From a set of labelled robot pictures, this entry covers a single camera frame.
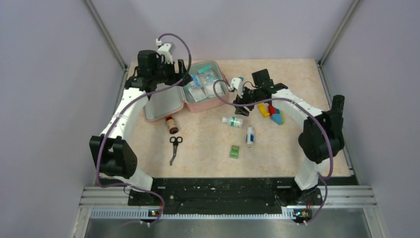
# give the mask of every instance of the white wall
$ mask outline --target white wall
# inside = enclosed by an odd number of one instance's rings
[[[364,1],[326,63],[346,96],[357,175],[373,187],[392,237],[418,237],[420,1]]]
[[[126,62],[171,32],[193,59],[317,58],[352,0],[93,1]],[[176,56],[186,59],[176,39]]]
[[[0,237],[68,237],[122,71],[81,0],[0,3]]]

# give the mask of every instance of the open pink box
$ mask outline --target open pink box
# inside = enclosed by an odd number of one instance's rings
[[[220,71],[219,66],[213,60],[204,61],[200,63],[195,63],[191,65],[190,74],[198,74],[198,70],[205,66],[211,66],[211,69],[215,72],[219,79],[224,79],[223,73]],[[222,98],[229,100],[229,91],[226,84],[220,84],[223,90]],[[157,89],[166,88],[167,85],[159,84]],[[181,110],[184,105],[187,106],[187,109],[192,113],[199,113],[211,108],[215,108],[223,105],[223,102],[215,98],[207,98],[200,102],[195,102],[191,94],[184,87],[173,87],[169,90],[153,94],[149,102],[144,107],[145,120],[152,122],[161,118],[164,118],[167,115],[173,114]]]

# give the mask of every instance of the black scissors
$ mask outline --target black scissors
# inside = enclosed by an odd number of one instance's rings
[[[169,164],[172,166],[173,161],[175,160],[175,156],[176,156],[176,150],[178,149],[178,145],[179,143],[182,143],[182,137],[171,137],[169,139],[169,142],[171,142],[173,144],[173,156],[172,159],[169,161]]]

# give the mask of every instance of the beige table surface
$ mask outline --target beige table surface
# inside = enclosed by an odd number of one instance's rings
[[[328,102],[314,59],[244,59],[216,60],[227,79],[242,76],[251,80],[251,73],[267,68],[274,83],[284,83],[298,97],[322,110]],[[230,102],[236,97],[230,93]],[[223,105],[201,113],[191,113],[184,107],[175,113],[184,138],[178,147],[172,166],[170,134],[164,120],[146,122],[143,112],[133,129],[130,146],[138,158],[138,167],[153,177],[292,177],[299,171],[304,153],[298,144],[302,128],[285,115],[285,124],[277,125],[263,118],[258,108],[249,117],[242,117],[242,128],[230,127],[222,117],[234,116],[235,108]],[[255,144],[247,148],[246,128],[255,128]],[[231,145],[239,145],[239,158],[231,159]],[[341,151],[334,158],[333,176],[349,176]]]

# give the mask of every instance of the tabletop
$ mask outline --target tabletop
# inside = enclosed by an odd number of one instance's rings
[[[268,69],[274,83],[283,83],[298,97],[322,110],[329,110],[328,101],[314,59],[240,59],[216,60],[221,71],[230,80],[244,77],[252,81],[251,73]],[[135,64],[129,68],[134,72]],[[236,94],[229,93],[232,102]],[[164,119],[146,122],[139,115],[131,134],[130,146],[137,155],[138,168],[146,174],[161,178],[243,178],[243,177],[293,177],[305,157],[298,143],[302,128],[288,115],[285,123],[275,124],[264,118],[255,107],[249,117],[237,116],[235,108],[222,105],[204,112],[191,113],[184,107],[173,114],[179,127],[175,136],[182,136],[173,165],[173,135]],[[222,117],[237,116],[244,120],[242,128],[221,122]],[[255,143],[247,148],[246,128],[255,128]],[[232,145],[239,149],[238,159],[229,157]],[[340,151],[334,157],[333,176],[349,176],[347,162]]]

